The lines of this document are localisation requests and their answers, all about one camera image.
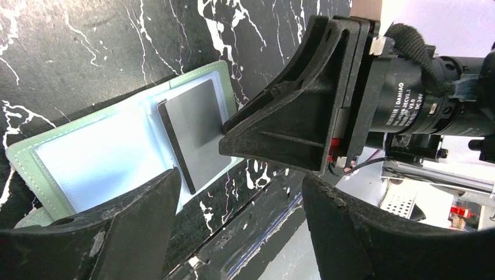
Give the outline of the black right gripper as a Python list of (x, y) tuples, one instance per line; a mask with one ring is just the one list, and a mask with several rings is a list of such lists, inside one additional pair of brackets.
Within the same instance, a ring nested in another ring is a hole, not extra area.
[(384, 138), (384, 160), (436, 161), (447, 135), (469, 137), (483, 162), (494, 162), (494, 53), (484, 58), (437, 57), (414, 28), (392, 25), (393, 61), (368, 135)]

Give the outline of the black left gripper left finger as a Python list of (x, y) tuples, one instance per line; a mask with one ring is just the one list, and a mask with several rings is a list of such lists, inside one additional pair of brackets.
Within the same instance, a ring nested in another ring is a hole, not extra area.
[(181, 176), (144, 185), (48, 226), (1, 231), (2, 279), (161, 279)]

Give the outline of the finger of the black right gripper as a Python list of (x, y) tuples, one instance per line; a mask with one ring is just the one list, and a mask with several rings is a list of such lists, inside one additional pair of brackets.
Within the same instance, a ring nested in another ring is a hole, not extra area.
[(371, 21), (311, 16), (285, 68), (223, 126), (220, 154), (302, 172), (349, 168), (351, 108)]

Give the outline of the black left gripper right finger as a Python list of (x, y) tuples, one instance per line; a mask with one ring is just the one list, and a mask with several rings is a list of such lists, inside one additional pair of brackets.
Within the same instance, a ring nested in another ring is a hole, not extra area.
[(322, 279), (493, 279), (494, 230), (415, 222), (349, 195), (314, 174), (302, 197)]

